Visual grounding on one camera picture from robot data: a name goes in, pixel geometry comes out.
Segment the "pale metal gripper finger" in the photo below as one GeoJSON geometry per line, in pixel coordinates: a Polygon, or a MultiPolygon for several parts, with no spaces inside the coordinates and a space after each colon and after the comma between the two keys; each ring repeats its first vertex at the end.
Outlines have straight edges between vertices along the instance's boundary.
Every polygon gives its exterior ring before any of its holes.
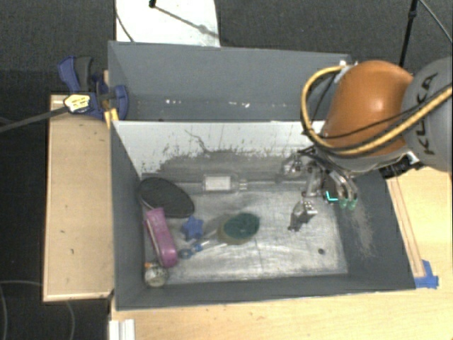
{"type": "Polygon", "coordinates": [[[305,213],[302,217],[302,225],[307,224],[312,217],[318,214],[318,210],[310,200],[302,200],[304,202],[305,213]]]}
{"type": "Polygon", "coordinates": [[[302,226],[302,217],[305,213],[304,202],[298,202],[291,213],[288,230],[300,230],[302,226]]]}

